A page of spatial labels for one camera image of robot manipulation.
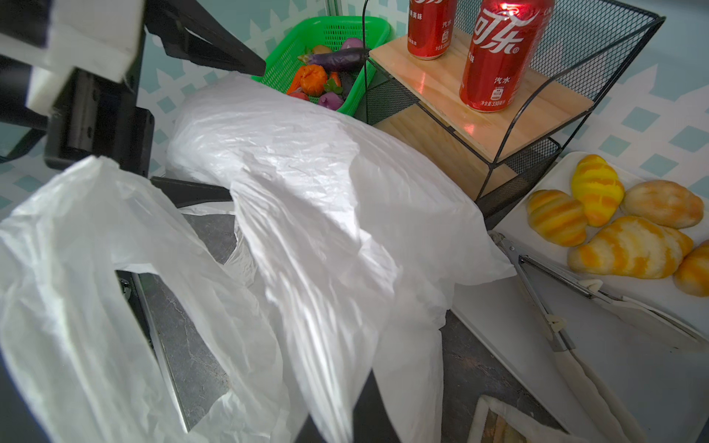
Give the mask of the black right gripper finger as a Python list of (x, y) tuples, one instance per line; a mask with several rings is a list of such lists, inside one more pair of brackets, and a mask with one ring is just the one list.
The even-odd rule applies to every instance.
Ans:
[(360, 393), (353, 413), (354, 443), (399, 443), (387, 414), (373, 371)]

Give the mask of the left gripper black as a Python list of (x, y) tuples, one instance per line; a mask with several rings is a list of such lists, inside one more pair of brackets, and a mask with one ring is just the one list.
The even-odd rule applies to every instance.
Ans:
[[(266, 61), (196, 0), (4, 1), (1, 121), (27, 128), (4, 164), (43, 140), (44, 161), (65, 170), (89, 156), (148, 170), (154, 117), (138, 106), (147, 30), (173, 58), (261, 77)], [(179, 209), (231, 201), (222, 186), (155, 176)]]

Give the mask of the canvas tote bag yellow handles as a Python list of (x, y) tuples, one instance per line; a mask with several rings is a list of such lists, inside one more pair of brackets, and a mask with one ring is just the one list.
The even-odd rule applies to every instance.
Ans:
[(585, 440), (540, 424), (513, 406), (482, 395), (476, 404), (467, 442), (567, 443)]

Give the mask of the white plastic grocery bag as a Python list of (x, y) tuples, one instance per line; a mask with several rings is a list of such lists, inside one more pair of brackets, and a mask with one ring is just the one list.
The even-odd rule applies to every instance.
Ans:
[[(236, 250), (210, 254), (157, 186), (89, 157), (1, 221), (1, 352), (53, 442), (352, 442), (369, 376), (404, 441), (441, 438), (456, 285), (513, 276), (474, 202), (350, 116), (235, 75), (192, 95), (168, 170), (223, 186)], [(180, 418), (117, 271), (175, 294), (229, 387)]]

